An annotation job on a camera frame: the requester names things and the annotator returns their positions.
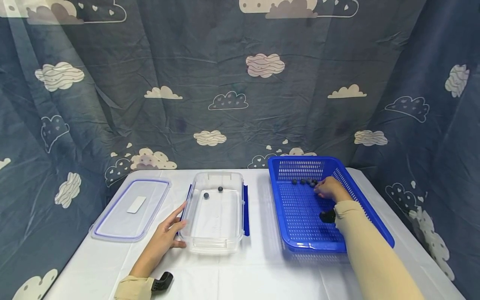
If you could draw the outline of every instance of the clear plastic lid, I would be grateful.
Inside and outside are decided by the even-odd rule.
[[[149,178],[153,171],[129,175],[91,229],[94,239],[136,242],[147,233],[171,183]]]

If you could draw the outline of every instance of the human hand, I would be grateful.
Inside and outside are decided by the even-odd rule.
[[[137,262],[133,265],[130,275],[138,278],[149,277],[156,268],[162,257],[170,248],[185,248],[187,245],[180,240],[174,240],[175,235],[187,222],[180,222],[178,214],[185,208],[184,202],[171,215],[169,215],[162,223],[158,225],[152,238],[148,242]]]
[[[350,194],[343,188],[342,184],[332,176],[319,182],[313,191],[322,198],[332,199],[335,203],[352,200]]]

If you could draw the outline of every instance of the plastic container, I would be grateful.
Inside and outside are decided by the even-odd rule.
[[[345,253],[345,240],[335,223],[324,223],[319,214],[333,209],[331,199],[322,199],[301,179],[321,181],[328,176],[342,183],[359,202],[367,218],[393,248],[395,241],[343,164],[329,156],[275,156],[268,160],[280,235],[291,252]]]
[[[143,239],[158,213],[171,183],[153,178],[155,171],[130,174],[92,225],[92,238],[117,242]]]
[[[249,235],[248,192],[242,175],[198,173],[190,187],[182,219],[188,222],[179,236],[191,252],[213,255],[236,252],[243,236]]]

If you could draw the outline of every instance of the white table surface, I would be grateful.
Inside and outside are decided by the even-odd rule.
[[[157,171],[172,187],[146,237],[137,243],[95,240],[88,235],[46,295],[46,300],[112,299],[119,280],[127,276],[158,223],[186,198],[200,170]],[[166,294],[175,300],[360,300],[360,289],[348,262],[299,261],[284,257],[267,169],[227,170],[243,175],[249,190],[251,236],[230,256],[202,256],[172,249],[152,274],[164,271],[175,279]],[[362,172],[348,169],[395,239],[394,250],[428,300],[465,299],[425,252]]]

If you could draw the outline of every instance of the beige sleeve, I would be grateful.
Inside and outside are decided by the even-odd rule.
[[[127,276],[119,282],[113,299],[115,300],[150,300],[152,297],[153,278]]]
[[[356,201],[335,205],[336,227],[365,300],[424,300],[407,269]]]

